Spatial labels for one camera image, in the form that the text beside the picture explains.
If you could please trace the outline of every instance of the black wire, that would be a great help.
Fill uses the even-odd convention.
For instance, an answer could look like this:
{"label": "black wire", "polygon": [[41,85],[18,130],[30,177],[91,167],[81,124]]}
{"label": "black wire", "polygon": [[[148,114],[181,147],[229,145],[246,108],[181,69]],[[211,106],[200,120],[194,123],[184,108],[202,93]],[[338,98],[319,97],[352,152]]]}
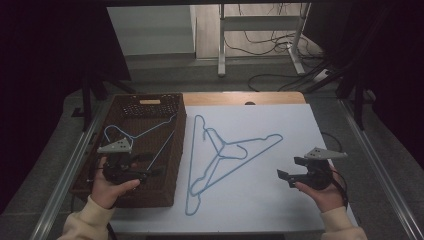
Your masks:
{"label": "black wire", "polygon": [[[268,14],[267,15],[269,15],[269,13],[272,11],[272,9],[274,9],[274,4],[272,5],[272,8],[271,8],[271,10],[269,10],[269,12],[268,12]],[[238,8],[239,8],[239,14],[240,14],[240,16],[242,16],[243,15],[243,12],[241,11],[241,6],[240,6],[240,4],[238,4]],[[280,8],[279,8],[279,10],[278,10],[278,12],[277,12],[277,15],[281,15],[281,10],[282,10],[282,8],[283,8],[283,4],[281,4],[280,3]],[[248,42],[250,42],[250,43],[264,43],[264,42],[273,42],[273,43],[276,43],[277,41],[279,41],[279,39],[280,38],[283,38],[283,37],[279,37],[279,38],[274,38],[274,33],[275,33],[275,31],[272,31],[272,34],[271,34],[271,38],[269,39],[269,40],[262,40],[262,41],[252,41],[252,40],[250,40],[249,39],[249,37],[247,36],[247,32],[246,31],[243,31],[244,32],[244,35],[246,36],[246,39],[247,39],[247,41]]]}
{"label": "black wire", "polygon": [[291,83],[288,83],[288,84],[285,84],[285,85],[283,85],[283,86],[281,86],[279,89],[278,89],[278,92],[280,92],[280,91],[282,91],[283,90],[283,88],[285,88],[285,87],[287,87],[287,86],[290,86],[290,85],[292,85],[292,84],[295,84],[295,83],[297,83],[297,82],[300,82],[301,80],[304,80],[304,79],[306,79],[307,77],[309,77],[309,76],[311,76],[311,75],[314,75],[314,74],[316,74],[316,73],[318,73],[319,71],[322,71],[326,66],[328,66],[330,63],[329,62],[327,62],[327,61],[322,61],[320,64],[318,64],[318,66],[316,66],[315,68],[313,68],[311,71],[309,71],[307,74],[305,74],[305,75],[302,75],[302,77],[300,78],[300,79],[298,79],[298,80],[296,80],[296,81],[294,81],[294,82],[291,82]]}
{"label": "black wire", "polygon": [[253,76],[253,77],[251,77],[251,78],[249,78],[248,80],[247,80],[247,86],[251,89],[251,90],[253,90],[253,91],[255,91],[255,92],[260,92],[259,90],[257,90],[256,88],[254,88],[254,87],[252,87],[252,81],[253,81],[253,79],[255,79],[255,78],[257,78],[257,77],[288,77],[288,78],[298,78],[299,76],[288,76],[288,75],[282,75],[282,74],[258,74],[258,75],[255,75],[255,76]]}
{"label": "black wire", "polygon": [[112,238],[112,240],[118,240],[118,238],[116,237],[115,231],[113,231],[112,225],[108,223],[106,227],[107,227],[107,230],[109,231],[110,238]]}
{"label": "black wire", "polygon": [[278,44],[276,44],[271,50],[269,50],[269,51],[266,51],[266,52],[263,52],[263,53],[253,53],[253,52],[249,52],[249,51],[247,51],[247,50],[244,50],[244,49],[241,49],[241,48],[236,48],[236,47],[232,47],[232,46],[230,46],[230,45],[228,45],[228,43],[227,43],[227,40],[226,40],[226,38],[224,37],[224,42],[225,42],[225,45],[227,45],[227,47],[228,48],[230,48],[230,49],[233,49],[233,50],[239,50],[239,51],[242,51],[242,52],[245,52],[245,53],[248,53],[248,54],[252,54],[252,55],[256,55],[256,56],[260,56],[260,55],[265,55],[265,54],[267,54],[267,53],[270,53],[270,52],[272,52],[272,51],[274,51],[274,49],[277,47],[277,46],[279,46],[279,45],[283,45],[283,44],[287,44],[287,43],[290,43],[290,42],[282,42],[282,43],[278,43]]}
{"label": "black wire", "polygon": [[75,195],[72,194],[72,196],[71,196],[71,206],[70,206],[71,213],[74,212],[74,204],[75,204]]}
{"label": "black wire", "polygon": [[299,91],[299,88],[301,87],[301,86],[303,86],[303,85],[305,85],[305,84],[307,84],[307,83],[309,83],[310,82],[310,80],[311,80],[311,78],[309,78],[309,79],[304,79],[303,81],[299,81],[300,83],[298,84],[298,85],[296,85],[296,86],[293,86],[293,87],[291,87],[291,88],[288,88],[288,89],[286,89],[286,91]]}
{"label": "black wire", "polygon": [[339,139],[337,139],[335,136],[333,136],[333,135],[331,135],[331,134],[329,134],[327,132],[321,132],[321,134],[322,135],[327,135],[327,136],[333,138],[337,142],[337,145],[339,145],[339,149],[337,150],[337,152],[342,152],[343,151],[343,146],[342,146],[342,143],[339,141]]}
{"label": "black wire", "polygon": [[309,57],[302,57],[302,56],[301,56],[299,59],[300,59],[300,61],[302,61],[302,64],[303,64],[303,65],[305,65],[305,66],[307,66],[307,67],[309,67],[309,68],[316,68],[317,66],[319,66],[319,64],[318,64],[318,65],[315,65],[315,66],[312,66],[312,65],[310,65],[309,63],[306,63],[306,62],[305,62],[305,59],[319,59],[319,58],[314,58],[314,57],[310,57],[310,58],[309,58]]}
{"label": "black wire", "polygon": [[287,37],[292,37],[292,35],[294,35],[294,33],[286,34],[286,35],[281,36],[281,37],[275,37],[275,38],[271,37],[270,39],[260,40],[260,41],[252,41],[247,37],[247,35],[246,35],[246,38],[247,38],[247,41],[249,41],[250,43],[266,43],[266,42],[278,43],[278,41],[280,41],[281,39],[287,38]]}
{"label": "black wire", "polygon": [[309,40],[308,39],[306,39],[302,36],[300,37],[300,39],[306,42],[305,50],[311,57],[313,57],[313,58],[323,58],[323,56],[317,56],[317,55],[314,55],[314,54],[309,52]]}
{"label": "black wire", "polygon": [[319,171],[322,174],[324,174],[324,176],[326,176],[331,183],[337,188],[337,190],[339,191],[341,197],[342,197],[342,201],[343,201],[343,206],[345,206],[345,208],[347,209],[348,205],[349,205],[349,197],[347,195],[347,182],[346,179],[337,171],[331,170],[331,172],[336,173],[337,175],[339,175],[342,179],[343,179],[343,185],[345,185],[345,187],[343,188],[340,183],[334,179],[333,175],[329,175],[327,174],[327,172],[323,171],[321,168],[318,167],[313,167],[313,166],[308,166],[309,168],[313,168],[315,171]]}
{"label": "black wire", "polygon": [[[282,11],[282,9],[283,9],[283,4],[282,3],[280,3],[280,8],[278,9],[278,12],[277,12],[277,15],[278,16],[280,16],[281,15],[281,11]],[[274,44],[276,43],[276,42],[278,42],[279,41],[279,39],[277,40],[277,41],[273,41],[272,39],[273,39],[273,37],[274,37],[274,34],[276,33],[276,31],[272,31],[272,34],[271,34],[271,42],[273,42]]]}
{"label": "black wire", "polygon": [[[284,4],[281,4],[280,5],[280,9],[279,9],[279,13],[278,14],[280,14],[281,13],[281,10],[282,10],[282,7],[286,7],[287,5],[284,5]],[[303,7],[303,4],[301,3],[301,7],[300,7],[300,13],[299,14],[302,14],[302,7]],[[363,36],[363,34],[366,32],[366,29],[368,28],[368,26],[367,25],[364,25],[364,26],[361,26],[361,28],[360,29],[358,29],[357,31],[355,31],[355,34],[349,39],[349,42],[347,43],[347,44],[344,44],[342,47],[340,47],[340,48],[338,48],[337,50],[335,50],[333,53],[331,53],[331,54],[328,54],[328,53],[326,53],[326,55],[325,55],[325,58],[326,59],[330,59],[330,58],[333,58],[333,57],[335,57],[336,55],[339,55],[339,54],[342,54],[342,53],[344,53],[344,52],[346,52],[346,51],[348,51],[348,50],[350,50],[350,48],[355,44],[355,43],[357,43],[359,40],[360,40],[360,38]],[[250,39],[248,39],[248,37],[247,37],[247,34],[245,33],[245,35],[246,35],[246,38],[248,39],[248,41],[249,42],[251,42],[251,43],[263,43],[263,42],[269,42],[269,41],[272,41],[272,42],[274,42],[274,41],[279,41],[279,39],[281,39],[281,38],[284,38],[284,37],[289,37],[290,35],[292,35],[292,34],[287,34],[286,36],[283,36],[283,37],[280,37],[280,38],[273,38],[273,36],[274,36],[274,32],[272,33],[272,35],[271,35],[271,39],[269,39],[269,40],[264,40],[264,41],[250,41]],[[249,51],[247,51],[247,50],[244,50],[244,49],[240,49],[240,48],[235,48],[235,47],[231,47],[231,46],[229,46],[228,45],[228,43],[225,41],[225,44],[229,47],[229,48],[232,48],[232,49],[234,49],[234,50],[239,50],[239,51],[243,51],[243,52],[246,52],[246,53],[248,53],[248,54],[252,54],[252,55],[264,55],[264,54],[267,54],[267,53],[269,53],[269,52],[271,52],[271,51],[273,51],[273,50],[276,50],[280,45],[282,45],[282,44],[276,44],[276,46],[274,46],[274,48],[272,49],[272,50],[270,50],[270,51],[267,51],[267,52],[265,52],[265,53],[252,53],[252,52],[249,52]],[[310,52],[309,52],[309,50],[308,49],[306,49],[306,51],[311,55],[311,56],[313,56],[313,54],[311,54]]]}
{"label": "black wire", "polygon": [[268,13],[266,15],[269,15],[274,8],[275,8],[275,3],[272,4],[272,8],[268,11]]}

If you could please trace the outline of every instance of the hand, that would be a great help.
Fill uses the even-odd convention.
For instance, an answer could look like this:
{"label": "hand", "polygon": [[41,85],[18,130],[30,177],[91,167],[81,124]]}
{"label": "hand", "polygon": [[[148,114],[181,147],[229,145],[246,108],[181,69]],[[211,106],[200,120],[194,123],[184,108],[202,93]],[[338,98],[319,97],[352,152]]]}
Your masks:
{"label": "hand", "polygon": [[[100,159],[99,168],[103,168],[106,157]],[[108,182],[103,176],[103,171],[98,169],[94,178],[91,199],[102,208],[110,209],[119,196],[124,195],[126,191],[132,190],[140,184],[140,180],[135,179],[124,182],[120,185],[114,185]]]}
{"label": "hand", "polygon": [[[339,175],[337,173],[333,173],[333,177],[337,182],[340,183]],[[326,189],[320,191],[315,190],[301,182],[296,182],[295,186],[297,189],[299,189],[299,191],[310,196],[315,201],[322,213],[344,206],[343,198],[334,184],[331,184]]]}

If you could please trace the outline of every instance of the cream sleeve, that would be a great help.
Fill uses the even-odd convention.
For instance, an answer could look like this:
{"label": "cream sleeve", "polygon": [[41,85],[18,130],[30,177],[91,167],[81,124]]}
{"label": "cream sleeve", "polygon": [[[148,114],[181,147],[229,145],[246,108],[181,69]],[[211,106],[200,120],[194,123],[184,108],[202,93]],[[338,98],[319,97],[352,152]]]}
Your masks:
{"label": "cream sleeve", "polygon": [[321,213],[321,218],[325,226],[321,240],[367,240],[364,230],[352,224],[345,207]]}
{"label": "cream sleeve", "polygon": [[72,213],[66,219],[62,236],[65,239],[108,239],[106,225],[112,218],[115,209],[104,209],[89,196],[87,204],[81,212]]}

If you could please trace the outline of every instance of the wicker basket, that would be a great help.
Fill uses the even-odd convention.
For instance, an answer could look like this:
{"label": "wicker basket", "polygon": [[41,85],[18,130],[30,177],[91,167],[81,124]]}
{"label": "wicker basket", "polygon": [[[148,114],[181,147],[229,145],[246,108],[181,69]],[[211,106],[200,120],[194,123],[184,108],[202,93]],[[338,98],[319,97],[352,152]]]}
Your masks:
{"label": "wicker basket", "polygon": [[[183,152],[186,116],[183,96],[180,93],[115,95],[102,128],[70,192],[86,201],[90,194],[90,185],[87,183],[90,167],[95,166],[102,156],[97,153],[98,147],[108,144],[104,130],[108,126],[115,125],[121,131],[109,127],[107,136],[110,142],[122,139],[125,136],[122,132],[131,136],[144,133],[134,139],[131,155],[159,153],[152,166],[152,169],[156,169],[159,173],[149,177],[146,183],[134,191],[119,197],[116,206],[120,208],[172,206]],[[137,167],[147,169],[150,163],[151,161],[140,161]]]}

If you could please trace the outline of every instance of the white board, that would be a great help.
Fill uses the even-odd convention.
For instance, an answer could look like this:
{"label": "white board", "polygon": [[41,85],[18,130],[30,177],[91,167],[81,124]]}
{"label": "white board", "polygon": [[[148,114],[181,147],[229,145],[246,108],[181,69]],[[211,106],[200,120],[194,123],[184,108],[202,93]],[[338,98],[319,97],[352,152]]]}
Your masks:
{"label": "white board", "polygon": [[[257,233],[324,228],[313,200],[289,188],[277,176],[277,169],[290,174],[306,173],[305,167],[294,164],[293,157],[303,157],[314,147],[325,148],[308,104],[196,106],[186,107],[186,111],[184,153],[174,206],[117,209],[111,221],[116,232]],[[204,122],[195,118],[197,115]],[[203,127],[211,129],[203,134]],[[222,159],[208,184],[198,181],[194,185],[217,155],[208,138],[208,133],[213,132],[221,138],[218,141],[214,137],[215,147],[221,149],[225,145],[219,154]],[[188,194],[189,186],[193,186],[192,193],[201,194]],[[356,224],[350,208],[348,215]]]}

